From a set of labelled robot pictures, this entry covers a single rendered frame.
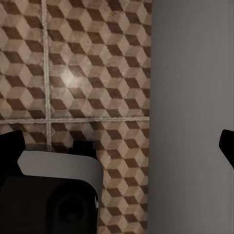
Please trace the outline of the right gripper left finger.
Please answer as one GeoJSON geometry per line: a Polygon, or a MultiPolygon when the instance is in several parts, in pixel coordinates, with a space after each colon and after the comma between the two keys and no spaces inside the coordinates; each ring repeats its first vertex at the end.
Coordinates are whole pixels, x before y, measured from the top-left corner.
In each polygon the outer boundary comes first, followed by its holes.
{"type": "Polygon", "coordinates": [[[25,150],[21,130],[0,135],[0,188],[25,150]]]}

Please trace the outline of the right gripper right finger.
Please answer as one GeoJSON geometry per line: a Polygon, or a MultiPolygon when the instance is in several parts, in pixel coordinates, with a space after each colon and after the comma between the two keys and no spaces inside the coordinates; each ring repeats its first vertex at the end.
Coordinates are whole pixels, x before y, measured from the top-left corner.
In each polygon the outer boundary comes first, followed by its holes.
{"type": "Polygon", "coordinates": [[[222,150],[228,161],[234,168],[234,132],[229,130],[223,130],[220,141],[219,148],[222,150]]]}

